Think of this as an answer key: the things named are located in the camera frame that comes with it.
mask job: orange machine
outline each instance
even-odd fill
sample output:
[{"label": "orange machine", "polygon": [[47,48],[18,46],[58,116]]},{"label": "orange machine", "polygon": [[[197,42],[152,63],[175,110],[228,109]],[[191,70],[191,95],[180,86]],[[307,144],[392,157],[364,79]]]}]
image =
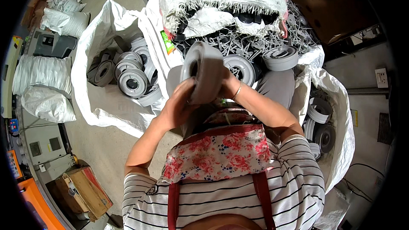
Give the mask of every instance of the orange machine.
[{"label": "orange machine", "polygon": [[18,186],[24,200],[27,202],[28,209],[33,213],[44,229],[65,229],[48,207],[33,178],[18,183]]}]

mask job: hand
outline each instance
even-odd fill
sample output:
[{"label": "hand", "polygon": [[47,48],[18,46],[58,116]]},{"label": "hand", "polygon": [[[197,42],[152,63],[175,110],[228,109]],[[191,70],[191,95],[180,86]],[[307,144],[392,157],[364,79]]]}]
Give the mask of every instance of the hand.
[{"label": "hand", "polygon": [[176,87],[173,94],[166,102],[165,107],[157,117],[156,123],[160,128],[163,128],[164,131],[169,131],[184,124],[193,110],[200,106],[188,105],[187,103],[193,92],[194,86],[194,78],[189,78]]},{"label": "hand", "polygon": [[219,97],[223,99],[232,99],[240,87],[240,81],[230,72],[230,70],[224,67],[222,88],[219,92]]}]

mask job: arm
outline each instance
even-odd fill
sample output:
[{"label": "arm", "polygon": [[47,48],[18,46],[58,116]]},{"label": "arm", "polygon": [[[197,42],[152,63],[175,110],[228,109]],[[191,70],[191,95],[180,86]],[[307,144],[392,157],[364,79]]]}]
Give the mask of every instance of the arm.
[{"label": "arm", "polygon": [[[226,68],[221,91],[224,97],[233,98],[239,87],[240,81]],[[263,124],[273,128],[280,135],[281,141],[293,134],[304,135],[299,122],[289,110],[259,94],[247,84],[242,84],[234,100],[255,115]]]},{"label": "arm", "polygon": [[159,141],[167,131],[185,123],[190,113],[199,106],[187,105],[193,87],[194,79],[192,78],[183,81],[176,87],[159,116],[152,120],[145,133],[132,147],[125,163],[125,176],[130,172],[139,172],[149,176],[148,167]]}]

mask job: bracelet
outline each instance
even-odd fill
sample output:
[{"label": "bracelet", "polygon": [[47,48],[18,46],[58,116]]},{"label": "bracelet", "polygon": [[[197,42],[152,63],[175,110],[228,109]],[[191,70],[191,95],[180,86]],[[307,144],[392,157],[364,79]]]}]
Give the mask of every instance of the bracelet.
[{"label": "bracelet", "polygon": [[242,86],[242,85],[243,85],[243,80],[240,81],[240,86],[239,86],[239,88],[238,88],[236,94],[233,96],[233,99],[232,99],[232,100],[234,100],[234,99],[236,98],[236,96],[238,95],[238,93],[239,93],[240,90],[241,90],[241,86]]}]

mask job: red apron strap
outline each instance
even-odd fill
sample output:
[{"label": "red apron strap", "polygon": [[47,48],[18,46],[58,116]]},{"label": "red apron strap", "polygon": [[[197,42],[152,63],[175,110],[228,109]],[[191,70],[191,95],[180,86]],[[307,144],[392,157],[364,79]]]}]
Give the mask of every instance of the red apron strap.
[{"label": "red apron strap", "polygon": [[168,194],[168,229],[176,230],[176,220],[179,216],[179,183],[169,185]]},{"label": "red apron strap", "polygon": [[263,209],[264,221],[267,226],[267,230],[275,230],[276,225],[273,220],[273,212],[271,209],[270,191],[268,188],[266,172],[260,172],[253,174],[253,183],[256,194],[261,203]]}]

